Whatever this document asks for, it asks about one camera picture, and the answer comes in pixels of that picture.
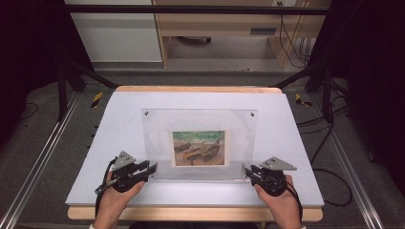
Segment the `aluminium floor rail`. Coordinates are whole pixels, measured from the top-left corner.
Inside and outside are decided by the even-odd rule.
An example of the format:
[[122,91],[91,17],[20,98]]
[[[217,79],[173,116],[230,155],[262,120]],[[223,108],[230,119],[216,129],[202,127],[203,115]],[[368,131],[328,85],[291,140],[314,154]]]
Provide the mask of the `aluminium floor rail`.
[[[321,116],[323,126],[326,128],[327,135],[325,136],[325,142],[323,143],[323,145],[325,145],[326,143],[330,145],[331,151],[333,152],[336,161],[340,166],[341,173],[343,174],[343,177],[345,178],[348,185],[351,187],[352,197],[355,200],[357,207],[368,228],[384,229],[383,223],[379,215],[377,214],[373,203],[363,183],[361,182],[360,177],[356,173],[342,142],[333,129],[335,127],[335,122],[333,121],[332,123],[329,123],[322,115],[322,100],[318,95],[311,94],[309,98],[313,102],[314,109]],[[343,111],[339,112],[338,114],[333,114],[333,120],[342,119],[345,115]]]
[[80,93],[72,93],[66,113],[60,120],[56,122],[53,131],[48,137],[46,144],[42,148],[16,197],[11,203],[11,206],[7,210],[6,214],[0,219],[0,229],[13,229],[15,226],[28,200],[30,199],[38,180],[41,178],[49,159],[52,157],[53,151],[75,111],[79,98]]

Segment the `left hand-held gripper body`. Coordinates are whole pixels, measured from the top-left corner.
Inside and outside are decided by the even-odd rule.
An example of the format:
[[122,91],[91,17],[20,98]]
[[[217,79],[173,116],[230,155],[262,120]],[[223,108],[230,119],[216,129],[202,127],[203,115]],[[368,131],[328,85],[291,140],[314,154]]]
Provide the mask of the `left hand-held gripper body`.
[[136,159],[125,151],[121,151],[107,166],[102,183],[95,189],[96,194],[102,194],[109,187],[124,193],[129,191],[135,184],[148,179],[141,177],[141,172],[136,170]]

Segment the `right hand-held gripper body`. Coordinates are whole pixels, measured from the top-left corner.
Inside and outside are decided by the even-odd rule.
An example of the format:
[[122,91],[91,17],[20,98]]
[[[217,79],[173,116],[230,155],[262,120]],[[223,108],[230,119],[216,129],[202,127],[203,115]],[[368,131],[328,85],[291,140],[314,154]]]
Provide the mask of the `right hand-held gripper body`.
[[296,171],[297,167],[273,156],[260,163],[258,174],[261,187],[273,197],[279,197],[287,189],[284,171]]

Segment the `person's left hand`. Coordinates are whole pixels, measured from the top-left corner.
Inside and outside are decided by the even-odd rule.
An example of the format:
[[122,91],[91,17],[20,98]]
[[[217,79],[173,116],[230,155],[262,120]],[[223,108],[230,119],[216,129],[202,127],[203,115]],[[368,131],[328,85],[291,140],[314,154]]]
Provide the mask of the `person's left hand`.
[[129,201],[141,191],[144,184],[145,182],[141,181],[124,193],[109,187],[101,198],[96,219],[92,223],[95,229],[116,229],[122,212]]

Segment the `black object under desk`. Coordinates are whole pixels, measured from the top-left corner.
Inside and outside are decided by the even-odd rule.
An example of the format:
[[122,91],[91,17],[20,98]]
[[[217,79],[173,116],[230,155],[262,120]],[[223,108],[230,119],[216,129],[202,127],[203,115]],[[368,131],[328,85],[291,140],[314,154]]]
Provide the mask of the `black object under desk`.
[[184,44],[193,45],[209,44],[212,41],[212,38],[209,36],[178,36],[178,39]]

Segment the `black curtain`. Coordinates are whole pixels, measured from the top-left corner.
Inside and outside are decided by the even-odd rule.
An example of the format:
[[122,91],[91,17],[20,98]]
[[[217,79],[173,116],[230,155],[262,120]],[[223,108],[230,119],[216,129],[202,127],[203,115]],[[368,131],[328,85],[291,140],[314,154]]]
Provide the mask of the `black curtain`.
[[405,196],[405,0],[331,0],[310,61],[349,84],[374,155]]
[[65,56],[91,69],[65,0],[0,0],[0,148],[11,138],[29,93],[57,80]]

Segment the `clear acrylic photo frame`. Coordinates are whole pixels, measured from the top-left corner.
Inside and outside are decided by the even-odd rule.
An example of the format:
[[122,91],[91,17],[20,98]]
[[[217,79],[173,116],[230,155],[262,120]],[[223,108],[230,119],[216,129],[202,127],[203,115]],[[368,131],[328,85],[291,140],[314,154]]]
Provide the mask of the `clear acrylic photo frame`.
[[[258,112],[224,109],[144,109],[142,127],[146,157],[158,164],[157,179],[233,180],[245,175],[252,161]],[[171,133],[225,130],[228,165],[224,167],[174,167]]]

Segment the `black horizontal metal bar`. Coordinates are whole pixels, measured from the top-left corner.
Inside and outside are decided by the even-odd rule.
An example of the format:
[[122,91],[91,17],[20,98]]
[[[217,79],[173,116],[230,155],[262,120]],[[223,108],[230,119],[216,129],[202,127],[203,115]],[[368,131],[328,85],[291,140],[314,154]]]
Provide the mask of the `black horizontal metal bar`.
[[144,5],[66,5],[77,13],[189,13],[189,14],[268,14],[328,15],[329,8],[238,7],[238,6],[144,6]]

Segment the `boat painting print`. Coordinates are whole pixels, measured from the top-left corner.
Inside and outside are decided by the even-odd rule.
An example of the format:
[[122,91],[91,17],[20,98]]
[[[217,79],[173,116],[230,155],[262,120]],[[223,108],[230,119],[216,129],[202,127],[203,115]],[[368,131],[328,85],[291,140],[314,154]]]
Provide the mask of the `boat painting print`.
[[228,165],[225,130],[175,131],[171,133],[174,167],[224,167]]

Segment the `person's right hand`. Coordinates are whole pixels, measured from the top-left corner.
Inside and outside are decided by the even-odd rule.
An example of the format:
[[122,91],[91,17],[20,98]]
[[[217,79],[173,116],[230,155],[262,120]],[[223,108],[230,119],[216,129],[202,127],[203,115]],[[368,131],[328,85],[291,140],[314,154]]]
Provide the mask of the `person's right hand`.
[[296,198],[289,191],[279,197],[270,196],[260,185],[255,184],[254,189],[270,210],[280,229],[301,229],[301,217]]

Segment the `black metal stand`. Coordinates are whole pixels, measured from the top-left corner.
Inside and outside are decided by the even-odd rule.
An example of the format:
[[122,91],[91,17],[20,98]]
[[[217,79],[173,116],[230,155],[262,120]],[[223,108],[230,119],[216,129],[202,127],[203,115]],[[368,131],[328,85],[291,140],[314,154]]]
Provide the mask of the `black metal stand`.
[[59,104],[58,121],[60,121],[68,112],[66,83],[69,83],[75,92],[83,92],[85,89],[85,83],[81,76],[87,75],[110,89],[116,89],[118,87],[118,84],[102,77],[94,70],[91,70],[90,68],[87,68],[74,61],[69,61],[66,64],[62,64],[58,68],[56,75]]
[[314,63],[302,71],[295,73],[293,76],[276,83],[273,88],[284,89],[287,85],[301,79],[305,76],[309,77],[305,85],[305,90],[308,93],[317,91],[320,86],[322,89],[322,115],[329,122],[333,122],[331,104],[330,104],[330,91],[331,91],[331,76],[330,69],[326,64]]

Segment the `light wooden desk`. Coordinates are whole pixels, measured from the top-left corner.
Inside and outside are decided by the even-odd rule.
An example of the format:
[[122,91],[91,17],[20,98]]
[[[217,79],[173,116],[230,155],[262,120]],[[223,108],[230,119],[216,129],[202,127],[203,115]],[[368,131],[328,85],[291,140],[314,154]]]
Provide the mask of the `light wooden desk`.
[[[327,8],[331,0],[152,0],[155,6],[240,6]],[[286,66],[299,38],[315,38],[323,15],[158,13],[160,36],[266,37],[279,67]],[[251,35],[251,28],[276,28],[274,35]]]

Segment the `grey desk label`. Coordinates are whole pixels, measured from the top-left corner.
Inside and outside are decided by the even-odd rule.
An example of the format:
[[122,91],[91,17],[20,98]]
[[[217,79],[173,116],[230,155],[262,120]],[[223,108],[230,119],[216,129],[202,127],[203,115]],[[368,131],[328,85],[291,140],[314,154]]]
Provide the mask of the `grey desk label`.
[[277,32],[276,28],[251,28],[251,35],[274,35]]

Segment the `white cabinet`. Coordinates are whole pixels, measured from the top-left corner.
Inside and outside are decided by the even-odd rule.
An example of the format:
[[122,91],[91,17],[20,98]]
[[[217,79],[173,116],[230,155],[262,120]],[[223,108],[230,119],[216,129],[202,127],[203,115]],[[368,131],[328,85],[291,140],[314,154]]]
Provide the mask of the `white cabinet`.
[[93,63],[161,62],[153,13],[72,13]]

